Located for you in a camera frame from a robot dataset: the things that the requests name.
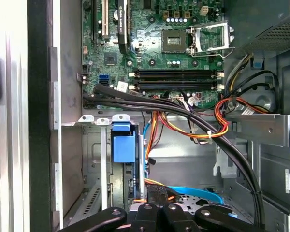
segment pci expansion slot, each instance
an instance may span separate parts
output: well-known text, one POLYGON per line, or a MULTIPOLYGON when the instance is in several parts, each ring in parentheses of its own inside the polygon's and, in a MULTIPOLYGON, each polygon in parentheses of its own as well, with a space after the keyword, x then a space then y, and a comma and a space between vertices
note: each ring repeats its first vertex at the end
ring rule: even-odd
POLYGON ((108 13, 109 13, 108 0, 103 0, 102 2, 102 36, 105 39, 109 38, 108 13))

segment ventilation grille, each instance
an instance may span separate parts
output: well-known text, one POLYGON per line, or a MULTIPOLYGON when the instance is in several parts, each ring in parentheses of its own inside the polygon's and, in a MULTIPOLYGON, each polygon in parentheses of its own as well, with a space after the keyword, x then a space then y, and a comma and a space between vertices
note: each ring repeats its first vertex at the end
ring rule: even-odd
POLYGON ((98 194, 99 194, 100 188, 97 188, 97 190, 95 191, 95 193, 93 194, 92 198, 90 199, 90 202, 88 203, 86 209, 84 210, 84 214, 88 213, 92 207, 92 205, 94 204, 98 194))
POLYGON ((256 50, 282 52, 290 49, 290 22, 258 37, 253 43, 245 46, 247 52, 256 50))

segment chip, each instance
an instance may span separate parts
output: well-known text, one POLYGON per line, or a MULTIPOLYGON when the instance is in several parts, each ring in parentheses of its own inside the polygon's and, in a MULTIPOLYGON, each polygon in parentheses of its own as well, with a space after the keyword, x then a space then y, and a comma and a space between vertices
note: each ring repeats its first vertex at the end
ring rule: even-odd
POLYGON ((179 11, 174 11, 174 18, 179 18, 179 11))
POLYGON ((117 53, 116 52, 105 52, 104 53, 104 64, 105 65, 116 65, 117 64, 117 53))
POLYGON ((186 48, 184 30, 162 30, 162 53, 185 53, 186 48))

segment orange wire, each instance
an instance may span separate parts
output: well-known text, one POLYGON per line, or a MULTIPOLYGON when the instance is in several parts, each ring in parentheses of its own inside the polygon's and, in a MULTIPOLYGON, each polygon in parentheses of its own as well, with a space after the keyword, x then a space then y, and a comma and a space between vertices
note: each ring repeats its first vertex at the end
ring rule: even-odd
POLYGON ((147 202, 147 200, 138 200, 138 199, 135 199, 133 201, 135 201, 135 202, 147 202))

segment sata port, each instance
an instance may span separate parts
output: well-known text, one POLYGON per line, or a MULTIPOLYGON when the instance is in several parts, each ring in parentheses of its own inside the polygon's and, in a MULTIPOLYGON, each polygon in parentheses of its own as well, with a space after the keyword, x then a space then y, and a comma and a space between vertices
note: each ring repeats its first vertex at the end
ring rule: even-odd
POLYGON ((104 86, 108 86, 110 84, 110 82, 108 80, 99 80, 99 83, 104 85, 104 86))
POLYGON ((110 80, 110 75, 99 74, 99 80, 110 80))

